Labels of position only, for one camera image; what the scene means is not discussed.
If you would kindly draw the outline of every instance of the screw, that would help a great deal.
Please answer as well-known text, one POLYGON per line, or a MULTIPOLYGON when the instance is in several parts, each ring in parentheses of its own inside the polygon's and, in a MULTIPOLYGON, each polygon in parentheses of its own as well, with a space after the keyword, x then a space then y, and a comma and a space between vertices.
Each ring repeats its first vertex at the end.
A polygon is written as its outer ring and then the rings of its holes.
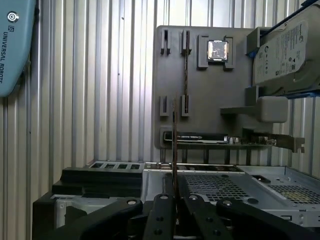
POLYGON ((227 206, 231 206, 232 205, 232 202, 228 201, 228 200, 225 200, 223 201, 223 204, 224 205, 227 205, 227 206))
POLYGON ((127 203, 129 204, 129 205, 135 205, 136 204, 136 200, 129 200, 129 201, 127 201, 127 203))
POLYGON ((189 198, 192 199, 192 200, 197 200, 198 199, 198 197, 196 195, 191 195, 189 198))

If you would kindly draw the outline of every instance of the metal bracket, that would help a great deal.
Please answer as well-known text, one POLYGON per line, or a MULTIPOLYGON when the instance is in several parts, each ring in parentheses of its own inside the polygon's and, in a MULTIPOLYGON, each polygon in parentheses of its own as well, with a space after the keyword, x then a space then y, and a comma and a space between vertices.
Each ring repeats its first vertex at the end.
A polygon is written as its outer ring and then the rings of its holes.
POLYGON ((304 144, 306 139, 304 137, 293 137, 284 134, 260 133, 254 132, 252 129, 243 130, 246 132, 249 143, 289 149, 293 153, 297 153, 300 149, 301 153, 305 153, 304 144))

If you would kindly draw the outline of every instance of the silver metal chassis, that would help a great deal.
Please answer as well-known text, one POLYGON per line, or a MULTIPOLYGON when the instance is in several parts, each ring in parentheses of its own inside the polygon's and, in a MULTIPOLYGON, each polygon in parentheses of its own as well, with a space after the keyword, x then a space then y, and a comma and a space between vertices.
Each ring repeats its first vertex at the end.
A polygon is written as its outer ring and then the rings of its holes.
MULTIPOLYGON (((141 200, 152 201, 154 197, 164 192, 164 176, 170 173, 168 167, 166 169, 153 169, 157 163, 139 163, 144 168, 142 173, 143 184, 141 200)), ((179 166, 199 165, 199 164, 182 164, 179 166)), ((226 171, 190 171, 178 170, 179 175, 197 175, 197 176, 222 176, 228 175, 228 178, 249 197, 243 197, 243 202, 248 203, 249 198, 258 200, 258 204, 252 206, 264 210, 270 214, 291 220, 293 223, 303 227, 320 227, 320 202, 315 203, 315 199, 307 196, 320 195, 320 180, 290 169, 288 167, 277 166, 237 166, 242 172, 226 172, 226 171), (261 175, 270 183, 263 183, 252 175, 261 175), (274 189, 281 187, 288 191, 275 191, 274 189), (303 199, 305 202, 313 204, 297 203, 292 198, 303 199)), ((205 201, 209 201, 208 197, 201 191, 197 192, 205 201)), ((56 201, 56 223, 57 227, 65 224, 66 207, 73 206, 75 208, 91 213, 99 208, 107 206, 117 200, 116 197, 106 198, 83 198, 80 196, 55 196, 56 201)))

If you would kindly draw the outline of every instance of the corrugated metal wall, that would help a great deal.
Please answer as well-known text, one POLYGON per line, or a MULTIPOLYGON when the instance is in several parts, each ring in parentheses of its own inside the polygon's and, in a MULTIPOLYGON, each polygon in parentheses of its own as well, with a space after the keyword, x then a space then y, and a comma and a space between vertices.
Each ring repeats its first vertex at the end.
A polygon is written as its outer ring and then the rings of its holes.
MULTIPOLYGON (((32 202, 49 190, 63 168, 93 158, 153 159, 157 26, 272 26, 301 2, 40 0, 31 67, 19 92, 0 99, 0 238, 30 238, 32 202)), ((252 152, 253 164, 267 164, 272 154, 280 157, 274 165, 292 163, 319 175, 320 150, 314 145, 319 107, 314 98, 292 101, 291 120, 274 126, 275 132, 305 136, 305 154, 252 152)), ((245 162, 245 152, 231 154, 245 162)))

